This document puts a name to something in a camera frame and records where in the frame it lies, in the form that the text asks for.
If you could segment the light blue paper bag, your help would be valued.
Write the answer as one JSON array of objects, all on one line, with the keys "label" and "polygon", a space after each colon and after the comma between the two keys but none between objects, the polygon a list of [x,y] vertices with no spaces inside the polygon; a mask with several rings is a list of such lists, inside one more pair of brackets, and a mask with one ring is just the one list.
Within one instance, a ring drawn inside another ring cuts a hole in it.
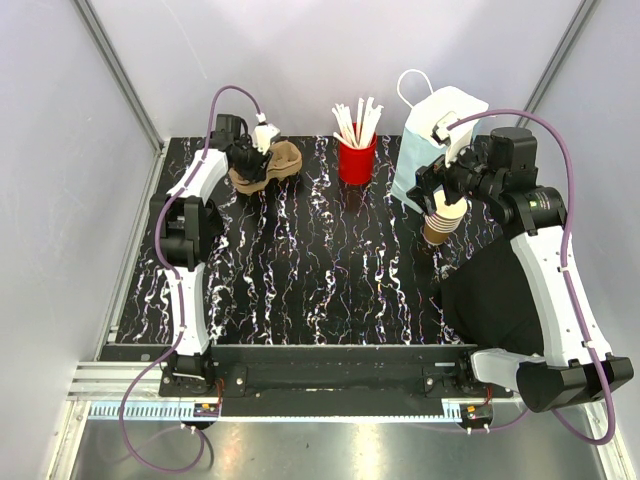
[{"label": "light blue paper bag", "polygon": [[[411,104],[401,93],[401,82],[409,73],[421,75],[429,89],[429,94],[416,104]],[[445,155],[446,146],[432,138],[434,125],[449,111],[454,111],[460,119],[464,119],[486,112],[489,104],[454,86],[433,90],[428,76],[418,69],[408,69],[400,75],[396,93],[410,107],[410,113],[404,125],[391,194],[407,207],[421,213],[420,207],[407,198],[406,192],[415,185],[415,171],[419,167],[429,166],[440,155]]]}]

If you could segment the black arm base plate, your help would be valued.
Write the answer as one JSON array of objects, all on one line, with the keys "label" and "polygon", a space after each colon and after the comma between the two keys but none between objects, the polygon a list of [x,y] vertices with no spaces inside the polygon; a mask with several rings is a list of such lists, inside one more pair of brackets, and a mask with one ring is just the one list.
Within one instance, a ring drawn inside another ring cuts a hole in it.
[{"label": "black arm base plate", "polygon": [[222,396],[226,418],[277,420],[456,419],[460,403],[509,397],[472,381],[470,346],[212,346],[216,385],[205,393],[163,387],[155,366],[135,385],[140,398]]}]

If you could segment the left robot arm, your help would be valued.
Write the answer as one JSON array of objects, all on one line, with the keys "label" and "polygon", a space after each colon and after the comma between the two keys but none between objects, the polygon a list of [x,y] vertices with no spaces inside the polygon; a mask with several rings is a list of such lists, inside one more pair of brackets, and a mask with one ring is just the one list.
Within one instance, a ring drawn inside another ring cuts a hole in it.
[{"label": "left robot arm", "polygon": [[211,341],[204,319],[204,267],[216,237],[224,231],[218,207],[211,199],[230,169],[261,180],[272,158],[270,147],[280,130],[262,112],[248,131],[237,115],[220,114],[215,129],[177,183],[150,201],[155,221],[154,249],[170,290],[173,339],[163,354],[163,387],[208,394],[216,385]]}]

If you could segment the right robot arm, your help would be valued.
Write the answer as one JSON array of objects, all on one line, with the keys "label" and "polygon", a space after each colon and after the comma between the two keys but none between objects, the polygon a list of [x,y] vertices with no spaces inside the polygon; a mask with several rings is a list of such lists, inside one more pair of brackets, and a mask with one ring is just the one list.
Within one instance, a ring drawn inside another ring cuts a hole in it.
[{"label": "right robot arm", "polygon": [[517,127],[433,135],[446,151],[417,170],[410,199],[428,217],[480,201],[502,231],[440,287],[444,316],[475,346],[454,371],[455,387],[472,397],[502,386],[535,412],[608,399],[633,366],[612,352],[590,310],[563,198],[537,182],[535,136]]}]

